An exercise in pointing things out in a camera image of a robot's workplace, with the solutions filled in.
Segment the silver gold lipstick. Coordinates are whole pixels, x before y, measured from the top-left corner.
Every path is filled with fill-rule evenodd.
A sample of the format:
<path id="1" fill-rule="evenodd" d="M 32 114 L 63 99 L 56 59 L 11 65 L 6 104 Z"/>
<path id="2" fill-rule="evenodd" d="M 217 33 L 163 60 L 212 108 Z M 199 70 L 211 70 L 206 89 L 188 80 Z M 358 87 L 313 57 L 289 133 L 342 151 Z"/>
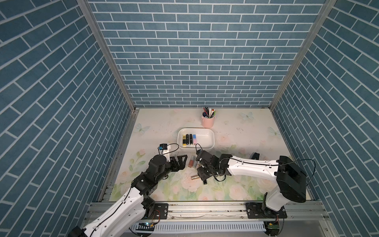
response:
<path id="1" fill-rule="evenodd" d="M 194 175 L 191 177 L 191 180 L 196 180 L 196 179 L 199 179 L 200 177 L 198 175 Z"/>

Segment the gold black lipstick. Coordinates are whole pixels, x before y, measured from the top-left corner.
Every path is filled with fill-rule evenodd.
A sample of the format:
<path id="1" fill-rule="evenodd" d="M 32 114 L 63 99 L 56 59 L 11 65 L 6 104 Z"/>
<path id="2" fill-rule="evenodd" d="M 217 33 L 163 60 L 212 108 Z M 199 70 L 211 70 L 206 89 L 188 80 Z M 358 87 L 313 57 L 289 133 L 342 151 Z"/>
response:
<path id="1" fill-rule="evenodd" d="M 182 137 L 182 141 L 183 141 L 183 148 L 187 146 L 187 136 L 185 134 L 183 134 L 183 137 Z"/>

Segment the white plastic storage box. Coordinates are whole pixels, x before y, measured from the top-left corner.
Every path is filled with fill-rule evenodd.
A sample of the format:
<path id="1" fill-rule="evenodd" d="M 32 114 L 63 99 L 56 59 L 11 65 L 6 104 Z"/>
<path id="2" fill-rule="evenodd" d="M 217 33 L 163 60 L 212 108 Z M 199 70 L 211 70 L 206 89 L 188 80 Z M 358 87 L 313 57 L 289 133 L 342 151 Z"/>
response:
<path id="1" fill-rule="evenodd" d="M 180 149 L 213 149 L 215 146 L 215 134 L 208 128 L 182 128 L 178 131 L 177 143 Z"/>

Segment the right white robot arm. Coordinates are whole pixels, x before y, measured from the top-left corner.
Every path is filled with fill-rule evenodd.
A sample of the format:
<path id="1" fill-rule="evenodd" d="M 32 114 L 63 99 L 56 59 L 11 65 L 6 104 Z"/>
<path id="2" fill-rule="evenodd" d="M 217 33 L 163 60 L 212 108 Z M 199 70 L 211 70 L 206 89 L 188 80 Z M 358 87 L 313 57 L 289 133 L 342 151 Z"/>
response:
<path id="1" fill-rule="evenodd" d="M 202 181 L 218 176 L 250 176 L 269 180 L 276 186 L 265 193 L 263 201 L 246 204 L 249 218 L 285 219 L 287 213 L 284 206 L 289 202 L 306 202 L 307 175 L 287 156 L 277 160 L 260 161 L 238 158 L 230 154 L 222 154 L 219 158 L 204 150 L 196 152 L 196 161 L 200 167 L 197 175 Z"/>

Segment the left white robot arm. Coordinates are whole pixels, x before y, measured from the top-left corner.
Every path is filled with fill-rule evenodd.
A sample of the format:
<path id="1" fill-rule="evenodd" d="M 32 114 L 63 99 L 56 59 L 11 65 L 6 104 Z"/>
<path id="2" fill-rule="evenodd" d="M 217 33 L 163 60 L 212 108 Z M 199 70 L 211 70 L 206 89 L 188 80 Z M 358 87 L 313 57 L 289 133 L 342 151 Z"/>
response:
<path id="1" fill-rule="evenodd" d="M 167 158 L 156 155 L 146 171 L 137 176 L 131 188 L 107 211 L 84 228 L 74 227 L 69 237 L 119 237 L 137 221 L 154 213 L 155 201 L 150 197 L 158 183 L 171 172 L 183 170 L 187 155 Z"/>

